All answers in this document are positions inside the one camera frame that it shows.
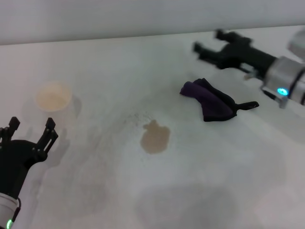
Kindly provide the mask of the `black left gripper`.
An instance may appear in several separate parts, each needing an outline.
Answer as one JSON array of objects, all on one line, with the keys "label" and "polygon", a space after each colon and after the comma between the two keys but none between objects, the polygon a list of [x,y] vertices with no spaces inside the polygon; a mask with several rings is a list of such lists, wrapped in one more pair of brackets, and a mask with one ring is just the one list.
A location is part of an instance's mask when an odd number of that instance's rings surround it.
[{"label": "black left gripper", "polygon": [[9,126],[0,128],[0,192],[18,198],[29,169],[48,157],[48,152],[58,138],[55,122],[48,118],[39,141],[11,140],[20,121],[12,117]]}]

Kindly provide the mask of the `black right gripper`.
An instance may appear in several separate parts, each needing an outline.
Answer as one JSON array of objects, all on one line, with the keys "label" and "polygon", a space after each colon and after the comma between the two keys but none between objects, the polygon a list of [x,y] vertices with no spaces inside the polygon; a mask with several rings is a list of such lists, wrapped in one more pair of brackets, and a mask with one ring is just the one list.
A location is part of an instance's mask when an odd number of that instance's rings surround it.
[{"label": "black right gripper", "polygon": [[231,31],[221,29],[215,31],[215,38],[228,44],[221,50],[214,51],[205,48],[201,43],[193,43],[193,52],[198,54],[198,59],[208,62],[218,69],[236,68],[241,69],[243,63],[250,65],[259,74],[266,74],[270,66],[276,61],[276,57],[258,50],[250,43],[241,42],[242,36]]}]

